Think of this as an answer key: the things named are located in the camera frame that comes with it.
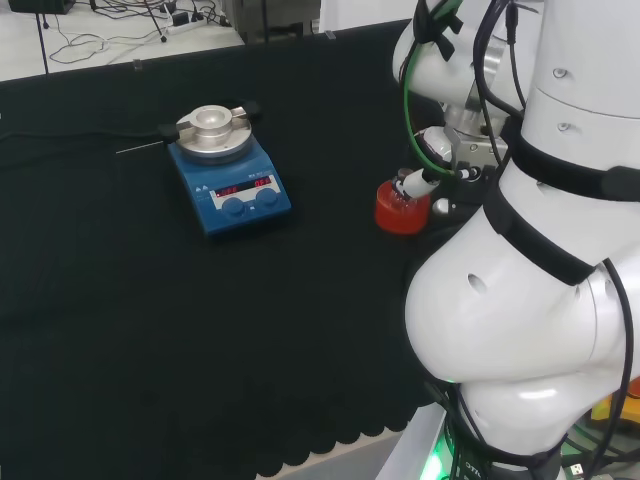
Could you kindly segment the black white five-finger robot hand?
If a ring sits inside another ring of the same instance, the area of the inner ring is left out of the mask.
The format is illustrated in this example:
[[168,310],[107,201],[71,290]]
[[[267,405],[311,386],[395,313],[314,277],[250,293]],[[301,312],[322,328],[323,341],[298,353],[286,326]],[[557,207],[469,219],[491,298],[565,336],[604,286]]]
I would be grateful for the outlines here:
[[451,127],[413,133],[409,151],[420,168],[400,170],[391,180],[403,206],[429,203],[440,217],[467,218],[482,204],[498,164],[489,140]]

